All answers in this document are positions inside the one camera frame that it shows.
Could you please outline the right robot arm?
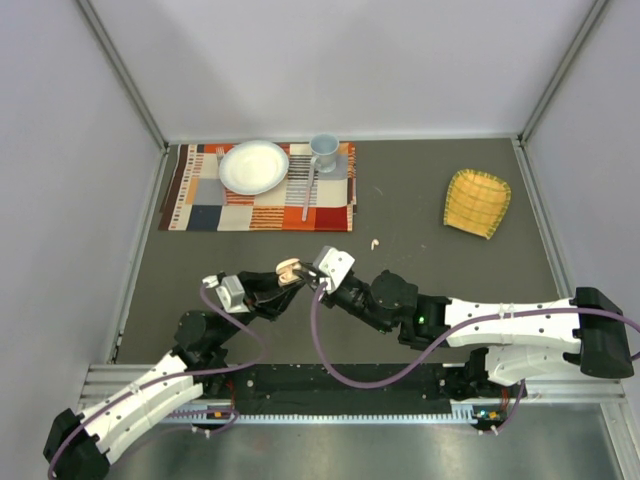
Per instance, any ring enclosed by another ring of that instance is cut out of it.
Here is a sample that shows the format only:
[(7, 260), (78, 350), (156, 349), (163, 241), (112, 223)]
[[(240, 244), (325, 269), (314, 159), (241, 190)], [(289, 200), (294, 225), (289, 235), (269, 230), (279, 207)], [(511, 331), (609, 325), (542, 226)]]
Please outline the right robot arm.
[(473, 347), (463, 378), (476, 394), (549, 373), (579, 370), (600, 379), (634, 374), (620, 308), (600, 290), (579, 287), (570, 298), (534, 304), (488, 304), (420, 293), (385, 270), (372, 283), (350, 266), (298, 263), (293, 275), (314, 291), (312, 335), (321, 305), (338, 307), (423, 356), (439, 347)]

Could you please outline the pink earbud case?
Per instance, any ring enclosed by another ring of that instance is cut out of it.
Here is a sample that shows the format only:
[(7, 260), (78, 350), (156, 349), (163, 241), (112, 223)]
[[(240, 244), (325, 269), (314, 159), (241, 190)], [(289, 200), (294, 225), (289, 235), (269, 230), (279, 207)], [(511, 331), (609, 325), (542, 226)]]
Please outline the pink earbud case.
[(300, 269), (301, 263), (298, 258), (290, 258), (280, 262), (275, 269), (278, 285), (286, 286), (301, 281)]

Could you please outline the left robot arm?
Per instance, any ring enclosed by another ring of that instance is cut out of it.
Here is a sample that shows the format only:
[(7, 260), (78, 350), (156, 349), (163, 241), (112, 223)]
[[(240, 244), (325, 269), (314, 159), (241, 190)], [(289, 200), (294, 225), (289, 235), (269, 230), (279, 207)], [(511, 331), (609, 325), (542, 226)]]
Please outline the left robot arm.
[(254, 366), (225, 362), (224, 344), (238, 333), (257, 341), (260, 358), (266, 343), (250, 327), (253, 320), (277, 319), (303, 287), (296, 272), (242, 272), (202, 281), (206, 310), (186, 312), (175, 345), (138, 379), (79, 413), (58, 414), (43, 455), (51, 479), (103, 479), (140, 437), (183, 405), (203, 395), (216, 396), (226, 376)]

